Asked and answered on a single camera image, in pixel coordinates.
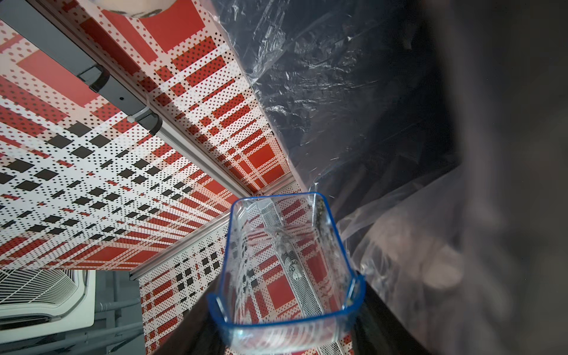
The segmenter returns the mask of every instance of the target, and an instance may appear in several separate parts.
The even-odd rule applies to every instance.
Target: plastic sheet
[[[345,230],[372,224],[351,250],[352,262],[402,324],[427,348],[440,350],[463,280],[462,170],[438,178],[388,210],[377,208],[395,204],[414,186],[420,187],[413,182],[361,206],[347,218],[351,223]]]
[[[417,1],[204,5],[236,54],[296,180],[304,191],[324,194],[336,220],[393,193],[382,202],[386,210],[455,167],[453,127]],[[411,181],[415,185],[401,188]],[[346,241],[352,251],[366,232],[357,223],[371,224],[353,222],[345,225],[356,231]]]

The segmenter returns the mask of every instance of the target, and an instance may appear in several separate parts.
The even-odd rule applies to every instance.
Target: red square
[[[205,127],[209,126],[211,124],[211,119],[208,116],[205,116],[204,118],[199,120]]]
[[[177,84],[175,84],[174,86],[172,86],[170,88],[170,90],[176,95],[176,96],[181,96],[186,90],[185,87],[183,87],[183,85],[179,82]]]
[[[172,102],[172,99],[170,99],[170,97],[166,93],[161,93],[154,100],[156,100],[162,106],[166,106],[168,103]]]
[[[208,183],[207,185],[205,185],[205,188],[209,191],[211,191],[212,193],[218,195],[220,192],[224,191],[225,188],[223,187],[223,185],[221,185],[220,183],[216,182],[215,180],[211,181],[210,183]]]
[[[230,203],[230,204],[233,204],[233,203],[234,203],[235,201],[237,201],[238,199],[239,199],[239,198],[238,198],[237,196],[231,195],[231,196],[227,197],[227,198],[225,199],[225,201],[227,201],[227,202]]]
[[[152,80],[152,78],[150,77],[145,77],[143,80],[140,80],[138,83],[140,84],[140,86],[146,89],[147,92],[151,92],[158,87],[158,84],[156,84],[154,80]]]
[[[260,148],[256,152],[252,153],[249,156],[250,163],[255,167],[259,168],[262,164],[266,163],[270,159],[274,158],[274,152],[269,144],[266,144],[264,147]]]
[[[276,165],[272,169],[268,170],[266,174],[263,174],[262,177],[266,183],[271,183],[280,176],[284,175],[284,169],[280,165]]]
[[[217,133],[219,133],[219,129],[217,127],[213,127],[212,129],[209,130],[209,133],[211,133],[211,135],[214,136]]]
[[[282,276],[273,283],[266,285],[266,288],[276,310],[294,299],[294,294],[286,276]]]
[[[127,250],[128,249],[126,248],[106,247],[100,252],[97,252],[94,255],[87,258],[87,260],[111,261],[112,259],[114,259],[115,257],[124,253]]]
[[[314,275],[314,279],[317,283],[325,279],[327,276],[327,270],[325,269],[325,264],[320,253],[308,259],[306,263],[308,264],[308,268],[312,272],[312,275]]]
[[[156,74],[158,74],[158,76],[163,81],[168,81],[174,76],[174,74],[172,74],[172,71],[165,65],[162,68],[156,70]]]
[[[207,197],[207,196],[205,196],[205,195],[203,195],[202,193],[197,192],[197,191],[194,192],[194,193],[192,193],[191,196],[194,197],[194,198],[196,198],[196,199],[198,199],[198,200],[200,200],[201,202],[207,202],[207,201],[209,201],[209,197]]]
[[[176,1],[158,16],[140,21],[164,52],[173,49],[204,27],[203,20],[191,1]]]
[[[242,161],[239,163],[239,165],[247,174],[250,174],[252,172],[252,169],[250,168],[250,166],[248,166],[247,162]]]

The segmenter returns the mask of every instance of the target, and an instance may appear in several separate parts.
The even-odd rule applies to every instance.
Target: metal frame
[[[26,5],[23,5],[21,0],[12,0],[17,1],[19,7],[26,8]],[[7,3],[9,0],[4,0],[3,5],[9,6]],[[204,152],[201,147],[196,143],[193,142],[184,132],[176,127],[169,116],[166,114],[163,107],[157,105],[154,101],[148,99],[148,95],[143,93],[136,85],[132,82],[130,78],[128,78],[119,68],[117,65],[112,63],[104,54],[102,54],[96,47],[93,47],[88,39],[78,31],[74,30],[72,25],[55,9],[51,8],[50,5],[42,2],[40,0],[27,0],[27,3],[31,5],[39,14],[47,19],[56,29],[62,32],[64,36],[66,36],[74,45],[76,45],[80,50],[82,50],[88,57],[90,57],[94,62],[95,65],[98,64],[103,66],[104,69],[108,70],[108,74],[110,75],[109,84],[105,85],[101,92],[107,100],[114,103],[117,102],[117,107],[121,108],[121,106],[125,102],[129,102],[129,107],[142,107],[142,110],[146,110],[149,108],[153,112],[157,113],[161,120],[162,126],[157,131],[156,136],[161,138],[164,142],[168,143],[172,148],[177,150],[181,155],[186,157],[190,160],[193,164],[203,170],[206,174],[211,176],[214,180],[220,183],[223,187],[231,191],[237,197],[250,197],[253,194],[249,191],[245,185],[236,179],[229,171],[223,169],[217,162],[209,156],[206,152]],[[17,23],[13,28],[19,31]],[[53,57],[56,61],[58,61],[61,65],[77,71],[76,65],[73,66],[72,63],[69,63],[69,59],[63,59],[60,55],[57,55],[54,52],[57,52],[55,48],[61,49],[61,47],[69,47],[69,42],[63,40],[61,43],[55,43],[57,41],[50,40],[48,36],[39,36],[36,35],[36,40],[39,43],[34,43],[37,47],[42,49],[48,55]],[[76,53],[76,56],[73,58],[78,57],[85,59],[83,55],[80,53]],[[74,75],[80,76],[82,73],[73,73]],[[128,115],[135,115],[137,112],[125,112]]]
[[[275,195],[279,191],[284,190],[296,180],[291,173],[276,179],[273,183],[266,186],[264,189],[260,190],[256,195]],[[229,211],[226,211],[222,215],[213,219],[209,223],[205,224],[203,227],[199,227],[195,232],[187,235],[186,237],[178,240],[173,245],[169,246],[163,252],[160,252],[150,259],[146,260],[144,263],[135,267],[130,271],[130,279],[138,280],[143,275],[150,273],[155,268],[162,265],[166,260],[175,257],[176,255],[182,253],[185,249],[191,245],[199,242],[203,237],[207,236],[209,233],[216,231],[219,228],[225,227],[229,223]]]

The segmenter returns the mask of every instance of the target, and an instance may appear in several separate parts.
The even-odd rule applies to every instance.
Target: red and white patterned wall
[[[198,3],[130,19],[50,1],[256,191],[289,172]],[[0,22],[0,266],[131,270],[236,199]]]

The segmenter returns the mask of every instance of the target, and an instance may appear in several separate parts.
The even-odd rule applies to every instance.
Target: black square
[[[135,178],[134,180],[132,180],[132,181],[134,181],[134,182],[136,182],[136,183],[143,183],[143,182],[146,181],[147,179],[148,179],[148,178],[145,178],[145,177],[143,177],[143,176],[138,176],[138,177],[136,177],[136,178]]]
[[[40,183],[31,182],[31,181],[26,180],[26,181],[21,182],[18,185],[16,185],[16,188],[22,189],[22,190],[25,190],[25,191],[31,191],[31,190],[35,189],[36,187],[38,187],[40,185],[41,185]]]
[[[91,129],[80,122],[75,122],[71,125],[71,127],[66,128],[69,132],[73,133],[76,136],[83,137],[87,134]]]
[[[46,229],[46,228],[47,228],[47,227],[44,226],[44,225],[36,224],[35,226],[30,227],[30,228],[28,229],[28,231],[30,231],[30,232],[41,232],[42,230],[44,230],[44,229]]]
[[[148,169],[146,172],[150,175],[156,175],[157,173],[159,173],[161,170],[158,169],[157,167],[153,166],[150,169]]]
[[[55,223],[57,221],[59,221],[61,218],[63,217],[58,217],[58,216],[49,216],[46,219],[44,219],[44,222],[50,222],[50,223]]]
[[[3,226],[1,226],[0,228],[8,228],[9,226],[11,226],[12,224],[16,223],[16,221],[11,220],[7,223],[5,223]]]
[[[120,197],[120,195],[117,195],[115,193],[109,193],[108,196],[105,197],[105,199],[110,200],[110,201],[114,201],[119,197]]]
[[[50,230],[48,233],[49,234],[61,234],[61,232],[63,232],[64,229],[63,228],[54,228],[52,230]]]
[[[78,156],[79,158],[86,158],[89,155],[93,154],[91,149],[87,149],[85,147],[79,147],[71,152],[71,154]]]
[[[100,194],[105,193],[106,190],[103,190],[99,187],[95,187],[94,189],[91,190],[91,192],[89,192],[89,194],[91,195],[95,195],[95,196],[100,196]]]
[[[92,199],[90,199],[90,198],[79,197],[78,199],[76,199],[75,201],[73,201],[73,203],[87,204],[87,203],[91,202],[91,200],[92,200]]]
[[[95,203],[93,203],[93,205],[91,206],[91,208],[96,208],[97,210],[100,210],[100,209],[103,208],[104,206],[106,206],[106,203],[95,202]]]
[[[134,174],[133,171],[128,170],[128,169],[124,169],[122,170],[122,172],[119,174],[122,177],[130,177],[132,174]]]
[[[140,159],[139,161],[134,163],[134,166],[137,167],[138,169],[142,169],[143,167],[145,167],[148,164],[150,164],[150,163],[143,160],[143,159]]]
[[[97,147],[100,148],[100,147],[103,147],[108,142],[110,142],[110,139],[108,139],[105,136],[97,135],[95,138],[91,139],[89,142],[93,143],[94,145],[96,145]]]
[[[53,138],[51,138],[50,140],[47,141],[47,143],[50,143],[51,145],[54,145],[58,148],[65,148],[71,142],[72,142],[71,139],[67,139],[67,138],[60,136],[60,135],[56,135],[55,137],[53,137]]]
[[[0,173],[0,183],[6,183],[12,180],[14,177],[5,173]]]
[[[76,219],[68,219],[63,222],[63,225],[76,225],[77,223],[79,223],[79,221]]]
[[[35,177],[39,177],[40,179],[43,180],[50,180],[52,178],[54,178],[55,176],[57,176],[58,174],[51,171],[51,170],[47,170],[47,169],[43,169],[42,171],[40,171],[39,173],[35,174]]]
[[[20,160],[20,159],[16,159],[15,161],[6,165],[6,167],[8,169],[16,170],[16,171],[21,172],[21,173],[25,172],[26,170],[28,170],[32,166],[33,166],[33,164],[30,164],[30,163],[25,162],[25,161]]]

